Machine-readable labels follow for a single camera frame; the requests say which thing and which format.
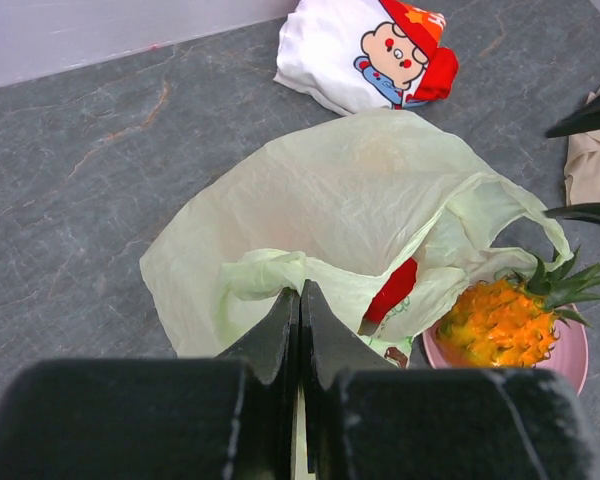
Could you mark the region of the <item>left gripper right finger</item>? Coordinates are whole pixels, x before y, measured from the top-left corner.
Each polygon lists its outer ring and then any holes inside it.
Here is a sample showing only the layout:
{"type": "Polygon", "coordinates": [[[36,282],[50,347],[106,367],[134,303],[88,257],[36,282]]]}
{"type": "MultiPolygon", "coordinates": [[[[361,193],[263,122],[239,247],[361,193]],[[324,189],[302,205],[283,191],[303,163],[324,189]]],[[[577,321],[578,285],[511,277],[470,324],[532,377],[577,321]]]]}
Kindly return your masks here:
{"type": "Polygon", "coordinates": [[[301,295],[307,467],[319,479],[600,479],[569,383],[549,370],[400,369],[301,295]]]}

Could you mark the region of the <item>green avocado print plastic bag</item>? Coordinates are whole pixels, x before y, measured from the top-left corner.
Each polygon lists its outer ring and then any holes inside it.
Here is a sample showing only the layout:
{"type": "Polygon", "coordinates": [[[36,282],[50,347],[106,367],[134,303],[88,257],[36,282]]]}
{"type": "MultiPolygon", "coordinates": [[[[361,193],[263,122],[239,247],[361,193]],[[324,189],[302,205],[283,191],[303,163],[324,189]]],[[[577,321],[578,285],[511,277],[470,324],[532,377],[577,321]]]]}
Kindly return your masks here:
{"type": "Polygon", "coordinates": [[[558,263],[571,257],[544,211],[461,138],[411,112],[370,110],[267,143],[192,198],[140,270],[176,353],[210,357],[309,280],[357,331],[414,260],[413,289],[363,336],[377,354],[409,354],[471,284],[533,271],[528,249],[494,246],[514,221],[537,223],[558,263]]]}

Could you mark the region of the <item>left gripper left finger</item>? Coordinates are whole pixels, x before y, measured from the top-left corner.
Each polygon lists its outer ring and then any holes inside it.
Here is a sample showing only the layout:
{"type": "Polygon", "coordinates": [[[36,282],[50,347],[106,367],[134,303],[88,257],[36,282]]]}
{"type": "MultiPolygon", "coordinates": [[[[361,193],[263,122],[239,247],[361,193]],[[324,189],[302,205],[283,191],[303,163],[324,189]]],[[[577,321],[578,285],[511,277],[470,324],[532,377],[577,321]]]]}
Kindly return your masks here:
{"type": "Polygon", "coordinates": [[[0,402],[0,479],[291,479],[300,298],[283,291],[224,352],[65,359],[0,402]]]}

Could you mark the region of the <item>fake pineapple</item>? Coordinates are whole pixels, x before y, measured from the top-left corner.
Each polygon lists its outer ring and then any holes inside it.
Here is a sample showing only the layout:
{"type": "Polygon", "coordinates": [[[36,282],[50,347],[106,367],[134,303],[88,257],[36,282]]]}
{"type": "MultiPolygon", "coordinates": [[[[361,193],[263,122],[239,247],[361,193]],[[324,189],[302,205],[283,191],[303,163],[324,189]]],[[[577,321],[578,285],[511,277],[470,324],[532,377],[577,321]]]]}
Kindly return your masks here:
{"type": "Polygon", "coordinates": [[[551,358],[558,323],[589,325],[573,306],[600,301],[600,263],[573,272],[577,254],[554,269],[535,260],[531,273],[470,286],[437,322],[434,340],[451,365],[534,368],[551,358]]]}

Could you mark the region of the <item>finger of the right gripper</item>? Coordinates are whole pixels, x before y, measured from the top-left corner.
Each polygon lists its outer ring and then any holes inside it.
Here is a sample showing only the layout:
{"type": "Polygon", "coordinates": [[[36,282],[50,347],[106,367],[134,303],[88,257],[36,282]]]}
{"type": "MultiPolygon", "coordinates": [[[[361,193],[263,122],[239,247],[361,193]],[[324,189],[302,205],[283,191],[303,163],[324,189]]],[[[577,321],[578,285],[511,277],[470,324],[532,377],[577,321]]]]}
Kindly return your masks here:
{"type": "Polygon", "coordinates": [[[558,138],[595,130],[600,130],[600,96],[561,119],[545,132],[545,137],[558,138]]]}
{"type": "Polygon", "coordinates": [[[600,202],[582,203],[545,210],[547,218],[581,221],[600,225],[600,202]]]}

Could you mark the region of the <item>fake red bell pepper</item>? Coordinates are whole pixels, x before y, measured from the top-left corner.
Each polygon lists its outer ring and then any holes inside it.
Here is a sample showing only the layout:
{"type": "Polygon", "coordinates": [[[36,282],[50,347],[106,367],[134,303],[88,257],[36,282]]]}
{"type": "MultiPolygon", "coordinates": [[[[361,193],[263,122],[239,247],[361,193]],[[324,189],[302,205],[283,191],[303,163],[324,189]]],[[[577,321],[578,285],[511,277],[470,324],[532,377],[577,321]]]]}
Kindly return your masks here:
{"type": "Polygon", "coordinates": [[[411,293],[416,283],[417,269],[417,262],[409,258],[391,274],[363,315],[358,334],[373,334],[389,312],[411,293]]]}

